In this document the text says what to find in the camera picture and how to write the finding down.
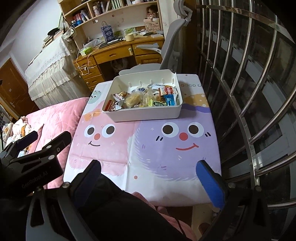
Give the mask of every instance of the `orange bow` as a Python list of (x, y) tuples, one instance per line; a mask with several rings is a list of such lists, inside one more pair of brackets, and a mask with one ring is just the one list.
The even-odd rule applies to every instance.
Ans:
[(84, 119), (89, 121), (92, 117), (99, 116), (101, 114), (101, 110), (94, 110), (94, 112), (87, 113), (84, 115)]

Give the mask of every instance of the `purple cartoon character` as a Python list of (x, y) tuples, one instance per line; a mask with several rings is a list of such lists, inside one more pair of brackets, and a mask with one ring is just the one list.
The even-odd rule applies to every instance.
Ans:
[(202, 159), (220, 172), (210, 108), (183, 104), (177, 119), (142, 121), (135, 138), (140, 161), (161, 178), (196, 179), (195, 166)]

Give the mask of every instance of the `cartoon face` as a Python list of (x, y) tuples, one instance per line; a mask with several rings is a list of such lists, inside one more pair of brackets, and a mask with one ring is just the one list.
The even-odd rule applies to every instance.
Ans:
[(136, 131), (140, 161), (161, 178), (192, 180), (195, 166), (219, 159), (216, 133), (210, 109), (183, 104), (178, 119), (142, 121)]
[(101, 92), (95, 90), (92, 94), (91, 97), (89, 98), (88, 104), (93, 104), (95, 103), (100, 97), (101, 97)]
[(135, 133), (137, 122), (113, 122), (102, 113), (103, 103), (81, 117), (73, 138), (78, 144), (73, 146), (74, 158), (69, 164), (72, 168), (83, 169), (95, 159), (101, 162), (102, 172), (122, 175), (128, 163), (130, 137)]

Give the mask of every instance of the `screw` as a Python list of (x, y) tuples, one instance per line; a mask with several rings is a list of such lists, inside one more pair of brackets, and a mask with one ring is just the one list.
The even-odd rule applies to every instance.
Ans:
[(235, 188), (235, 183), (228, 183), (229, 188)]
[(255, 190), (256, 190), (257, 192), (261, 192), (261, 191), (262, 191), (262, 188), (261, 188), (260, 186), (255, 186)]
[(69, 187), (70, 186), (70, 183), (69, 182), (64, 182), (63, 184), (62, 184), (62, 188), (67, 188), (67, 187)]

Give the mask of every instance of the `cartoon smile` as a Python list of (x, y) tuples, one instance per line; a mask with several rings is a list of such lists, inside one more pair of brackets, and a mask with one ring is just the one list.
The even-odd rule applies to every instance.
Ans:
[(199, 147), (198, 145), (196, 145), (195, 143), (193, 143), (193, 146), (191, 146), (191, 147), (188, 147), (188, 148), (176, 148), (177, 150), (190, 150), (190, 149), (192, 149), (192, 148), (194, 148), (194, 147)]
[(92, 146), (100, 146), (100, 145), (94, 145), (94, 144), (92, 144), (91, 142), (89, 143), (89, 145), (92, 145)]

